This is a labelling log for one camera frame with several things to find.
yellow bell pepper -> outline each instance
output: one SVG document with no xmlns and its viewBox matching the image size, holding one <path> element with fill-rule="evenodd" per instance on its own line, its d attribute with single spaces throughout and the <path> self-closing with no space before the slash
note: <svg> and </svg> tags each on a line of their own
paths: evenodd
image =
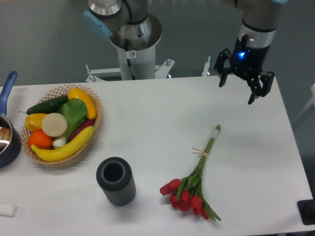
<svg viewBox="0 0 315 236">
<path fill-rule="evenodd" d="M 47 116 L 47 114 L 45 113 L 34 113 L 28 115 L 25 118 L 25 128 L 28 129 L 30 132 L 41 130 L 41 123 L 45 116 Z"/>
<path fill-rule="evenodd" d="M 88 119 L 95 119 L 97 116 L 96 106 L 92 101 L 91 97 L 82 89 L 80 88 L 72 88 L 68 93 L 68 99 L 77 98 L 82 100 L 85 105 L 87 106 L 87 118 Z"/>
</svg>

red tulip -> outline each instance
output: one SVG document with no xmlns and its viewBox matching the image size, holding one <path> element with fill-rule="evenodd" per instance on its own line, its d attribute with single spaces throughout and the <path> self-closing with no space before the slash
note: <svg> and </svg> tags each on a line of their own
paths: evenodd
<svg viewBox="0 0 315 236">
<path fill-rule="evenodd" d="M 159 192 L 164 196 L 166 194 L 171 194 L 174 191 L 174 189 L 170 189 L 168 187 L 168 183 L 164 185 L 162 188 L 159 189 Z"/>
<path fill-rule="evenodd" d="M 191 204 L 193 213 L 195 213 L 196 215 L 199 215 L 202 210 L 201 198 L 199 196 L 192 196 L 190 199 L 190 204 Z"/>
<path fill-rule="evenodd" d="M 201 210 L 201 214 L 202 214 L 203 218 L 205 218 L 206 220 L 209 219 L 209 216 L 208 216 L 208 214 L 204 208 Z"/>
<path fill-rule="evenodd" d="M 189 202 L 189 198 L 190 198 L 190 192 L 188 192 L 187 190 L 184 190 L 182 193 L 181 193 L 181 196 L 179 198 L 179 201 L 181 203 L 187 203 Z"/>
<path fill-rule="evenodd" d="M 176 201 L 176 202 L 172 202 L 172 207 L 174 209 L 177 209 L 180 206 L 180 202 Z"/>
<path fill-rule="evenodd" d="M 172 195 L 169 196 L 169 200 L 171 201 L 171 203 L 177 202 L 176 193 L 172 193 Z"/>
<path fill-rule="evenodd" d="M 191 207 L 190 202 L 180 203 L 179 205 L 179 208 L 181 209 L 181 211 L 188 211 L 190 207 Z"/>
<path fill-rule="evenodd" d="M 177 190 L 179 185 L 181 184 L 181 180 L 179 178 L 173 179 L 168 183 L 168 187 L 173 190 Z"/>
</svg>

tulip bouquet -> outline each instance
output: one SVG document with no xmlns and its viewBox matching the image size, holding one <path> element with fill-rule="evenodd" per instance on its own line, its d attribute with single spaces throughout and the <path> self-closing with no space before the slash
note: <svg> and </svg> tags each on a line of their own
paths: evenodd
<svg viewBox="0 0 315 236">
<path fill-rule="evenodd" d="M 169 199 L 174 209 L 188 211 L 191 208 L 196 215 L 201 214 L 205 219 L 211 218 L 214 221 L 216 219 L 221 221 L 220 217 L 212 210 L 202 194 L 203 168 L 208 153 L 220 131 L 221 126 L 218 124 L 215 128 L 214 137 L 209 140 L 205 150 L 201 151 L 201 158 L 198 164 L 187 177 L 173 179 L 160 189 L 160 193 L 163 196 L 171 194 Z"/>
</svg>

light blue cap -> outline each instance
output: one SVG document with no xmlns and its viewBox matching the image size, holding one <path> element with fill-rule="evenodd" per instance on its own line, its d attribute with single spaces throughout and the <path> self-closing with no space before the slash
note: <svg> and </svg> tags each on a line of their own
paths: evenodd
<svg viewBox="0 0 315 236">
<path fill-rule="evenodd" d="M 275 3 L 278 3 L 278 4 L 284 4 L 284 3 L 287 3 L 288 0 L 271 0 Z"/>
<path fill-rule="evenodd" d="M 112 32 L 100 21 L 95 15 L 89 11 L 83 13 L 83 18 L 85 23 L 90 27 L 90 29 L 99 37 L 107 39 L 113 36 Z"/>
</svg>

purple eggplant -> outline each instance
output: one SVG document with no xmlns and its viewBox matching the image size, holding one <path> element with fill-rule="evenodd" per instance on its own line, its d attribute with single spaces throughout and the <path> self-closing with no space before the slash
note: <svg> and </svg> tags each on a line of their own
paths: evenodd
<svg viewBox="0 0 315 236">
<path fill-rule="evenodd" d="M 71 136 L 70 136 L 70 139 L 69 139 L 69 142 L 75 138 L 75 136 L 78 135 L 78 133 L 80 133 L 84 128 L 86 127 L 89 127 L 89 126 L 93 126 L 94 125 L 94 120 L 92 119 L 89 119 L 87 121 L 85 121 L 83 124 L 81 124 L 81 126 L 76 130 L 74 131 Z"/>
</svg>

